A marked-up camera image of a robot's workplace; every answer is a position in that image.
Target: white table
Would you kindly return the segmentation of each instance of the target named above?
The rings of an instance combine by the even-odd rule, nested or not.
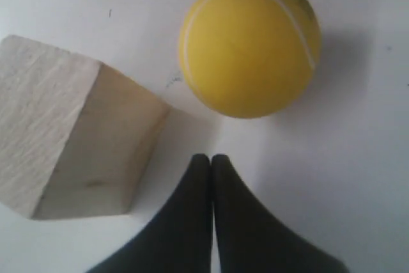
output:
[[[100,59],[182,110],[130,216],[33,222],[0,207],[0,272],[84,272],[151,219],[196,152],[228,153],[267,208],[353,272],[409,272],[409,0],[310,0],[321,65],[299,101],[258,120],[219,116],[178,81],[193,1],[0,0],[0,38]]]

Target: wooden cube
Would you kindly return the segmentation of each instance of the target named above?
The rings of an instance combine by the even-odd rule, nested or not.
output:
[[[169,109],[99,61],[9,36],[0,202],[34,219],[126,213]]]

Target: wood grain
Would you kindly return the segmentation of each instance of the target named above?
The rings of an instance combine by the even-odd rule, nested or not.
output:
[[[94,59],[0,45],[0,201],[35,219],[123,214],[169,107]]]

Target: white seam line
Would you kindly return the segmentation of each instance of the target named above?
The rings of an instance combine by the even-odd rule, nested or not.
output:
[[[189,38],[189,33],[190,33],[190,29],[193,25],[194,19],[196,18],[196,16],[198,15],[198,13],[201,11],[201,9],[203,8],[203,6],[208,2],[209,0],[204,0],[199,7],[196,9],[196,11],[192,14],[192,17],[189,20],[189,23],[187,24],[186,27],[186,32],[185,32],[185,39],[183,41],[183,60],[185,62],[185,68],[187,71],[187,75],[188,78],[190,80],[190,83],[193,85],[193,87],[196,88],[196,91],[199,93],[199,91],[197,90],[196,85],[193,82],[193,78],[192,78],[192,73],[190,71],[190,67],[189,67],[189,62],[187,59],[187,42],[188,42],[188,38]],[[315,69],[315,61],[313,59],[313,56],[311,54],[311,51],[308,47],[307,41],[305,39],[304,34],[302,33],[300,26],[297,24],[293,14],[291,13],[291,11],[289,10],[289,8],[281,1],[281,0],[274,0],[286,13],[286,15],[288,16],[289,20],[291,21],[291,23],[293,24],[293,27],[295,28],[295,31],[298,33],[298,37],[300,38],[301,44],[304,46],[305,49],[305,54],[307,56],[308,59],[308,63],[309,66],[311,67],[312,70]]]

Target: tennis ball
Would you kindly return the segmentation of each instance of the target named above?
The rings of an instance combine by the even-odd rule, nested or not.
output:
[[[205,105],[256,118],[303,92],[320,47],[320,27],[307,0],[197,0],[181,29],[179,60]]]

